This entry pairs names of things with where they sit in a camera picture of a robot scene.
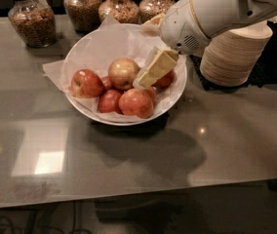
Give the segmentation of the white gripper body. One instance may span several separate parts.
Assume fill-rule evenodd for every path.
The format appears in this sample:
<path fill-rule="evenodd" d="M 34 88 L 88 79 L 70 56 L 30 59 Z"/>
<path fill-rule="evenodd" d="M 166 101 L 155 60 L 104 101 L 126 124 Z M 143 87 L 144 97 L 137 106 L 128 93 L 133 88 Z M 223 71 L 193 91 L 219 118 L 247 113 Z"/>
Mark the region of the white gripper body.
<path fill-rule="evenodd" d="M 164 43 L 181 55 L 193 55 L 210 44 L 196 17 L 192 0 L 178 0 L 160 23 Z"/>

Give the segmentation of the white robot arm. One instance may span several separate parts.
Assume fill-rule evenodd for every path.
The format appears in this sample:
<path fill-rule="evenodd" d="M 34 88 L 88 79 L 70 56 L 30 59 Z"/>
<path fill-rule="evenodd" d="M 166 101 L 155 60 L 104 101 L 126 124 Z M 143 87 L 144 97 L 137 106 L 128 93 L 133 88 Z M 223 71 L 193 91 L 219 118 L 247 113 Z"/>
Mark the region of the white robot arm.
<path fill-rule="evenodd" d="M 245 27 L 277 16 L 277 0 L 179 0 L 158 23 L 145 23 L 141 29 L 154 33 L 166 44 L 153 49 L 134 81 L 146 89 L 171 71 L 180 55 L 192 55 L 211 40 L 234 28 Z"/>

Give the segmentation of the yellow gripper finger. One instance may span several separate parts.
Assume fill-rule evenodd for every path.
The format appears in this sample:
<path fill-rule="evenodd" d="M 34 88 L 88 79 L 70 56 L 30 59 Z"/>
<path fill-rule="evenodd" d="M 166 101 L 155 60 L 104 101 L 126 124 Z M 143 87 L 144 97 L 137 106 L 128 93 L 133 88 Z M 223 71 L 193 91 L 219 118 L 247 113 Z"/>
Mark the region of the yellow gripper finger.
<path fill-rule="evenodd" d="M 149 53 L 144 67 L 138 73 L 133 86 L 144 90 L 168 74 L 178 64 L 178 53 L 170 48 L 154 47 Z"/>
<path fill-rule="evenodd" d="M 161 13 L 152 19 L 146 21 L 140 26 L 140 31 L 148 36 L 159 36 L 160 35 L 160 25 L 165 14 Z"/>

